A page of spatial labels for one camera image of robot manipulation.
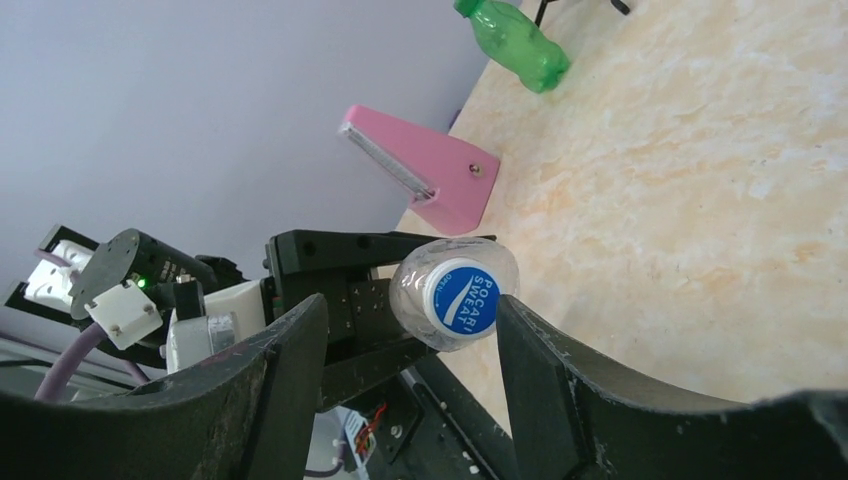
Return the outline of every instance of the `tabletop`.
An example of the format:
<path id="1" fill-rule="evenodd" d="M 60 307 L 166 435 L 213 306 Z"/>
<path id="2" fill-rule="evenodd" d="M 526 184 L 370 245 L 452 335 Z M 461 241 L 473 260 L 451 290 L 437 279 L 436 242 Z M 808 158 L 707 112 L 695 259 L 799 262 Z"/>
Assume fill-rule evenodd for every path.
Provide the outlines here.
<path id="1" fill-rule="evenodd" d="M 848 387 L 847 4 L 629 3 L 549 5 L 573 61 L 553 92 L 490 62 L 451 132 L 502 162 L 473 234 L 512 250 L 530 308 L 645 374 Z M 442 357 L 509 428 L 495 337 Z"/>

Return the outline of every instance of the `blue label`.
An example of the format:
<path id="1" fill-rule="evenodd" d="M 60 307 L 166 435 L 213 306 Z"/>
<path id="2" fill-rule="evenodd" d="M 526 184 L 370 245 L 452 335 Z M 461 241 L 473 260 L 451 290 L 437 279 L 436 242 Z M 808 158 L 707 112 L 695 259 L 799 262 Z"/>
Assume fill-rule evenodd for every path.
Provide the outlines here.
<path id="1" fill-rule="evenodd" d="M 491 275 L 475 267 L 451 270 L 433 293 L 436 316 L 448 330 L 475 335 L 495 322 L 500 289 Z"/>

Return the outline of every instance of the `white wave logo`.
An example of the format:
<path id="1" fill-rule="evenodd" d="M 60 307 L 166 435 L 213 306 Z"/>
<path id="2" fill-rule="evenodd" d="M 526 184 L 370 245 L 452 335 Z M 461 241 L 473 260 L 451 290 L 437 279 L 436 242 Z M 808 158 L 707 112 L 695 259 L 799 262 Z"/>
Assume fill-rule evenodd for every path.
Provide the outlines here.
<path id="1" fill-rule="evenodd" d="M 449 327 L 453 325 L 453 319 L 456 317 L 456 312 L 459 310 L 459 307 L 462 306 L 462 301 L 465 300 L 465 296 L 468 295 L 468 291 L 471 290 L 472 281 L 474 281 L 473 278 L 468 280 L 468 284 L 465 285 L 462 291 L 459 292 L 459 295 L 457 295 L 456 298 L 453 299 L 453 302 L 451 302 L 451 306 L 448 307 L 448 311 L 445 312 L 445 325 Z"/>

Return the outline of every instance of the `pocari sweat bottle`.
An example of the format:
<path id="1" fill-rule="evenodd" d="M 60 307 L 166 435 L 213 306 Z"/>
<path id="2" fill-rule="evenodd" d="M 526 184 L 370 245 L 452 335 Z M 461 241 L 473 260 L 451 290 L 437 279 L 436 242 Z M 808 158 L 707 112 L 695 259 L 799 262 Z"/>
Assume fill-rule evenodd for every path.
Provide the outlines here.
<path id="1" fill-rule="evenodd" d="M 517 293 L 518 264 L 509 250 L 483 238 L 449 238 L 404 259 L 389 301 L 409 333 L 451 352 L 491 335 L 498 297 Z"/>

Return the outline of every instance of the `blue and white bottle cap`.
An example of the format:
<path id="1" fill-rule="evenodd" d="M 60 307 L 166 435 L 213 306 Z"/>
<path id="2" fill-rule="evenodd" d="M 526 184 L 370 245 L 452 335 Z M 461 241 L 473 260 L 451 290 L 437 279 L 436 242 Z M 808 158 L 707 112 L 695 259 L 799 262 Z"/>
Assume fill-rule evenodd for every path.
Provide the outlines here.
<path id="1" fill-rule="evenodd" d="M 475 340 L 495 330 L 500 297 L 497 278 L 482 263 L 451 258 L 436 266 L 424 288 L 424 314 L 443 334 Z"/>

